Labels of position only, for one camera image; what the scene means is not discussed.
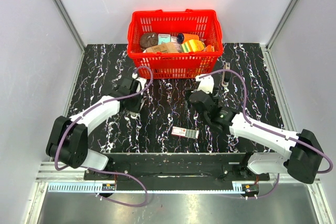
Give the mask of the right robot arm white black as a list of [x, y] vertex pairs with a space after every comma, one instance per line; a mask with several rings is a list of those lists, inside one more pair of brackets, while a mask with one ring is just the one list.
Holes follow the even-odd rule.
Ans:
[[300, 133], [276, 128], [250, 119], [241, 112], [218, 105], [214, 79], [208, 74], [196, 76], [197, 89], [189, 90], [187, 102], [212, 130], [242, 137], [272, 149], [271, 153], [249, 153], [239, 166], [245, 180], [265, 173], [289, 174], [305, 184], [312, 184], [323, 159], [323, 150], [309, 130]]

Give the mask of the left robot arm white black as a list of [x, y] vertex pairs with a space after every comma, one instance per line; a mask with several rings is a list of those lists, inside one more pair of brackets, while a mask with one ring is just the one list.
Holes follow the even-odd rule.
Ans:
[[55, 119], [46, 146], [46, 154], [71, 168], [93, 168], [101, 179], [112, 177], [114, 168], [107, 156], [88, 147], [92, 131], [108, 118], [119, 112], [128, 111], [138, 115], [143, 106], [143, 89], [146, 79], [133, 74], [120, 79], [109, 95], [104, 95], [94, 105], [69, 118]]

